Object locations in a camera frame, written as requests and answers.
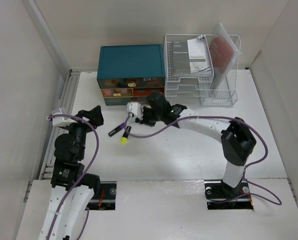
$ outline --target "table surface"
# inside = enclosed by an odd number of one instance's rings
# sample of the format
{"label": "table surface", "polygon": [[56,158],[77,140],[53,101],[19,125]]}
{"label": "table surface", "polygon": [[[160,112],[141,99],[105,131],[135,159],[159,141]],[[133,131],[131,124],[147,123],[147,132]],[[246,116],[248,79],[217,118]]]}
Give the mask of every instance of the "table surface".
{"label": "table surface", "polygon": [[[207,210],[202,180],[118,181],[116,210],[90,211],[80,240],[298,240],[287,180],[254,182],[274,191],[282,206],[253,197],[254,210]],[[252,185],[250,191],[273,199]],[[49,180],[33,182],[17,240],[38,238],[50,192]]]}
{"label": "table surface", "polygon": [[[113,137],[108,132],[124,122],[126,106],[106,106],[96,80],[97,72],[82,72],[74,101],[72,114],[79,110],[102,107],[104,125],[97,129],[100,150],[89,172],[97,174],[103,181],[117,180],[189,180],[221,179],[226,160],[221,144],[202,134],[170,127],[159,135],[146,139],[128,138],[121,145],[123,131]],[[236,91],[239,100],[233,107],[201,107],[194,110],[202,115],[243,118],[265,139],[269,148],[268,158],[246,172],[247,178],[285,178],[286,173],[265,116],[252,76],[248,70],[239,70]],[[164,126],[155,127],[131,124],[133,133],[153,133]],[[84,165],[94,154],[96,140],[87,135]],[[260,141],[249,162],[263,156]]]}

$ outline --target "bolt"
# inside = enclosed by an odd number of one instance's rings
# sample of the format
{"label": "bolt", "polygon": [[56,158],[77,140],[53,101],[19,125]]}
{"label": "bolt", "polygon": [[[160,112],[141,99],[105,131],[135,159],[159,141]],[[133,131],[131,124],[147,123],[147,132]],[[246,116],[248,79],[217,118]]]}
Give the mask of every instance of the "bolt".
{"label": "bolt", "polygon": [[205,188],[205,192],[209,195],[209,194],[211,194],[212,193],[212,188],[211,187],[206,187]]}
{"label": "bolt", "polygon": [[110,194],[115,195],[117,193],[117,190],[115,188],[110,189]]}
{"label": "bolt", "polygon": [[247,186],[244,186],[242,188],[242,191],[245,193],[245,194],[248,194],[250,192],[249,188]]}

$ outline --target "marker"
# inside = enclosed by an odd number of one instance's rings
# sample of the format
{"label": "marker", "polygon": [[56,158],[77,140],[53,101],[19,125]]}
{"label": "marker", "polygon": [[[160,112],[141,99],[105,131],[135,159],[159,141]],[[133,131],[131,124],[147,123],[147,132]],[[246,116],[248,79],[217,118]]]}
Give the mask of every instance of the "marker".
{"label": "marker", "polygon": [[113,129],[112,131],[110,131],[108,134],[110,137],[112,137],[113,135],[117,134],[119,131],[121,131],[124,128],[124,123],[122,123],[121,125],[118,125],[115,129]]}
{"label": "marker", "polygon": [[121,138],[121,144],[124,145],[124,144],[127,143],[127,138],[129,136],[130,130],[131,130],[131,126],[127,126],[127,129],[124,131],[124,134],[123,134],[123,136]]}

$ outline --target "white wire basket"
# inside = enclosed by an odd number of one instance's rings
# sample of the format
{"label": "white wire basket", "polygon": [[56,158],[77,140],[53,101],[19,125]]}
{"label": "white wire basket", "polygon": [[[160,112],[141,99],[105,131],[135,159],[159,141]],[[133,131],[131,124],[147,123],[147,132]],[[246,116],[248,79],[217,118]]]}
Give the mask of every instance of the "white wire basket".
{"label": "white wire basket", "polygon": [[[167,34],[165,36],[165,97],[172,105],[183,104],[186,106],[197,107],[231,107],[238,100],[235,91],[235,83],[239,57],[237,58],[232,70],[230,70],[226,78],[222,81],[222,83],[216,90],[210,90],[210,86],[213,80],[213,70],[210,76],[187,77],[173,74],[171,43],[176,41],[186,41],[196,38],[197,36],[200,36],[200,34]],[[208,34],[205,36],[207,42],[207,44],[205,44],[206,53],[208,53],[208,56],[206,56],[206,60],[209,66],[212,66],[208,45],[211,44],[213,35]],[[238,35],[230,35],[230,37],[237,48],[240,49],[240,37]]]}

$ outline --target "beige wall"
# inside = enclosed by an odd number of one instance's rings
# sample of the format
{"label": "beige wall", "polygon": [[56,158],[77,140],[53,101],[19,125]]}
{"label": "beige wall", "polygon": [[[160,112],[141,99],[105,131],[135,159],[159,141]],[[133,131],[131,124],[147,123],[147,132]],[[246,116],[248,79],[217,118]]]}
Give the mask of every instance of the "beige wall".
{"label": "beige wall", "polygon": [[59,72],[21,0],[0,0],[0,240],[15,237]]}
{"label": "beige wall", "polygon": [[251,66],[298,199],[298,0],[290,0]]}
{"label": "beige wall", "polygon": [[288,0],[37,0],[69,65],[97,67],[100,46],[163,43],[211,34],[219,22],[242,41],[249,66]]}

